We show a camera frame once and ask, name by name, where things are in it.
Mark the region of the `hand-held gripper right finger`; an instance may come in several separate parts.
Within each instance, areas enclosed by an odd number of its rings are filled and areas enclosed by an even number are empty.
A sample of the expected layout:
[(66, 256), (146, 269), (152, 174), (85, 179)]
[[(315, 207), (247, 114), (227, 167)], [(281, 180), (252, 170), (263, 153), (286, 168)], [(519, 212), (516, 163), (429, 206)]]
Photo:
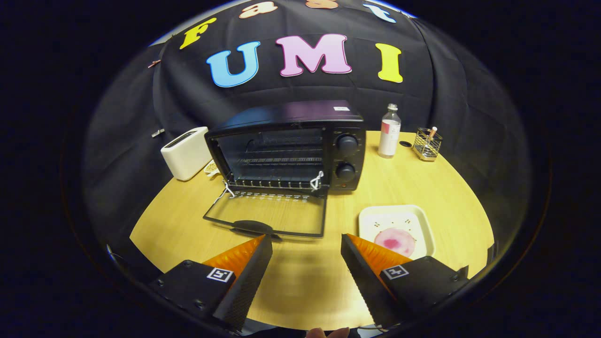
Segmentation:
[(429, 255), (412, 260), (361, 239), (341, 236), (341, 255), (374, 323), (388, 329), (425, 317), (469, 281)]

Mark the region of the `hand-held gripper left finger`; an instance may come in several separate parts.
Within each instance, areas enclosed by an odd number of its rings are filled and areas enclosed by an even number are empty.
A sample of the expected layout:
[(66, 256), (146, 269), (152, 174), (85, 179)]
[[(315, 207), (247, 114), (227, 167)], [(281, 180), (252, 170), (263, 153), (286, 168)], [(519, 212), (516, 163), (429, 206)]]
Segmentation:
[(271, 237), (264, 234), (202, 263), (184, 260), (149, 287), (196, 320), (240, 331), (272, 253)]

